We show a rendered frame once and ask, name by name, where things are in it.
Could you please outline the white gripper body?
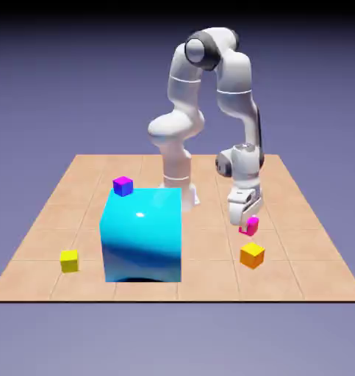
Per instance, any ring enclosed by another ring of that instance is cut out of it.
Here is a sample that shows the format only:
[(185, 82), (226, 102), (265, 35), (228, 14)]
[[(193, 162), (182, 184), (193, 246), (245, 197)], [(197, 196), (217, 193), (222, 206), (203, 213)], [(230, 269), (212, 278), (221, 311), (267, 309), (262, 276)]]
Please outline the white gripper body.
[(257, 216), (263, 204), (263, 197), (256, 190), (232, 190), (227, 201), (230, 223), (244, 226), (250, 217)]

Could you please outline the small pink cube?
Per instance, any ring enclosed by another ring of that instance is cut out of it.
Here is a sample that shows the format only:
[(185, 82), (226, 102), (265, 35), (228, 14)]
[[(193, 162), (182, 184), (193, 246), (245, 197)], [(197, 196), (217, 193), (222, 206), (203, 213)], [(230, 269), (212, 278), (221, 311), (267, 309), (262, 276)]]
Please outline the small pink cube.
[(252, 216), (248, 218), (246, 222), (246, 227), (239, 227), (239, 232), (247, 236), (253, 236), (258, 230), (258, 226), (259, 218), (257, 216)]

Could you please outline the small orange cube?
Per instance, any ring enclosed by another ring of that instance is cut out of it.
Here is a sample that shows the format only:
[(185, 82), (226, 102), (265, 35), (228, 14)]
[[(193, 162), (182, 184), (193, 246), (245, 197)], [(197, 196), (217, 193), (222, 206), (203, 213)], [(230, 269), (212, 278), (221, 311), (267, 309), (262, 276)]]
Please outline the small orange cube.
[(240, 263), (251, 268), (257, 268), (265, 257), (265, 248), (250, 242), (240, 249)]

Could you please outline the small purple cube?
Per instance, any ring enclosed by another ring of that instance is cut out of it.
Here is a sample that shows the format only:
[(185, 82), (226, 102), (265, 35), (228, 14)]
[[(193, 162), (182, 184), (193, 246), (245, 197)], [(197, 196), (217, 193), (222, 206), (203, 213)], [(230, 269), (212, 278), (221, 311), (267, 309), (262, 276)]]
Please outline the small purple cube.
[(133, 180), (126, 176), (114, 179), (112, 185), (114, 193), (121, 197), (132, 194), (134, 190)]

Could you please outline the small yellow cube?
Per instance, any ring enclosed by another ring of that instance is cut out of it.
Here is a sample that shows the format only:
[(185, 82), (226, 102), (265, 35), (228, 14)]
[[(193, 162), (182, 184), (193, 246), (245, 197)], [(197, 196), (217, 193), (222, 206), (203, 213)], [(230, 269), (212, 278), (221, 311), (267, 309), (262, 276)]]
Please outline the small yellow cube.
[(63, 273), (77, 272), (79, 270), (79, 255), (77, 250), (62, 250), (60, 266)]

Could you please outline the large cyan box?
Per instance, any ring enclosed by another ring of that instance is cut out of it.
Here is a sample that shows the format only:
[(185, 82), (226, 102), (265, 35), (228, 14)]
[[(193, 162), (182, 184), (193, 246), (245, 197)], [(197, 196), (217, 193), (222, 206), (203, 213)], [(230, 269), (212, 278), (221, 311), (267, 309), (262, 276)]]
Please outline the large cyan box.
[(182, 191), (111, 191), (99, 223), (105, 281), (182, 279)]

